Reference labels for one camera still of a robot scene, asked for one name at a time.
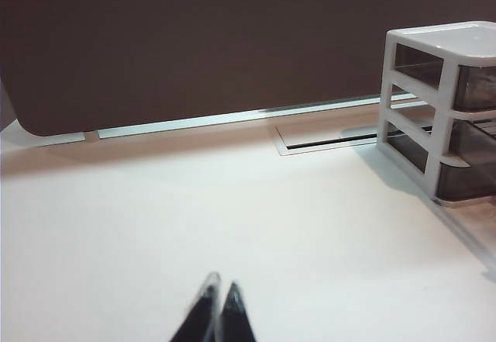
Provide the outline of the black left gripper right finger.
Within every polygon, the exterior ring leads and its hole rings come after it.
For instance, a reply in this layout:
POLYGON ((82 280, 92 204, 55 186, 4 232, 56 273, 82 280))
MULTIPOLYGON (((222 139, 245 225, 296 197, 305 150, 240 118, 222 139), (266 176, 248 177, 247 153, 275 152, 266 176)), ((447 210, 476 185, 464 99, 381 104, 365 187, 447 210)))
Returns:
POLYGON ((219 317, 219 341, 255 342, 240 287, 233 282, 219 317))

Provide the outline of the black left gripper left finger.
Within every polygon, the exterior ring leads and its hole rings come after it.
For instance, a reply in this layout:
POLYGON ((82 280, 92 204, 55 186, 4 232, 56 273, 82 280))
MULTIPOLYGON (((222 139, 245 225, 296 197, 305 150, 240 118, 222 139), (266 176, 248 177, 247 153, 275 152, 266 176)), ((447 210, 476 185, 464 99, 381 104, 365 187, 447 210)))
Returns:
POLYGON ((170 341, 216 341, 220 285, 221 277, 218 272, 213 271, 206 276, 191 308, 170 341))

